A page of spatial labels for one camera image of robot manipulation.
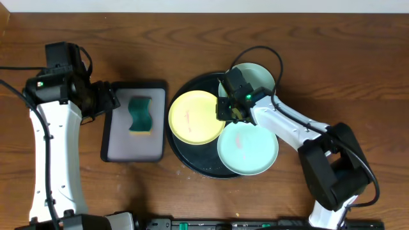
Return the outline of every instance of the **light blue plate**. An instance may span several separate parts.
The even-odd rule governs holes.
[[[250,123],[230,123],[217,141],[223,164],[241,175],[264,172],[274,163],[279,151],[277,137],[271,131]]]

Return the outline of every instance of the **wooden surface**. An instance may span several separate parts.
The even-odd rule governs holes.
[[[0,65],[45,66],[44,45],[60,41],[91,54],[91,81],[165,79],[169,99],[189,79],[226,70],[247,47],[277,49],[285,68],[280,99],[318,121],[349,124],[379,179],[379,202],[348,217],[409,228],[409,15],[13,13]],[[278,74],[268,52],[242,61]],[[17,89],[35,74],[0,72]],[[0,108],[0,228],[11,229],[28,222],[35,147],[23,103],[1,88]],[[157,164],[104,163],[103,126],[99,117],[79,137],[82,189],[92,214],[131,209],[142,217],[275,219],[312,210],[298,156],[283,142],[267,172],[214,180],[184,167],[168,143]],[[373,196],[371,185],[359,201]]]
[[[0,3],[0,41],[4,36],[9,17],[10,12]]]

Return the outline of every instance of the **white wall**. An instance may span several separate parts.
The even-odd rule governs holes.
[[[409,13],[409,0],[0,0],[10,12]]]

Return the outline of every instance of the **sponge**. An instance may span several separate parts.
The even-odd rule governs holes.
[[[128,111],[132,117],[132,125],[129,131],[132,134],[150,135],[152,118],[149,114],[149,106],[152,99],[146,97],[133,97],[128,104]]]

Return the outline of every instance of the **black tray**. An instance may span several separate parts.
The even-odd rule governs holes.
[[[193,90],[207,91],[215,96],[219,95],[219,80],[217,76],[223,73],[209,73],[186,83],[175,94],[171,100],[171,104],[180,95]],[[169,117],[169,110],[167,110],[166,117]],[[217,153],[217,140],[202,145],[191,145],[179,140],[171,131],[169,127],[169,120],[166,119],[166,135],[169,144],[171,145],[174,154],[182,161],[187,167],[193,171],[208,176],[211,178],[228,179],[240,176],[237,173],[230,171],[219,158]]]

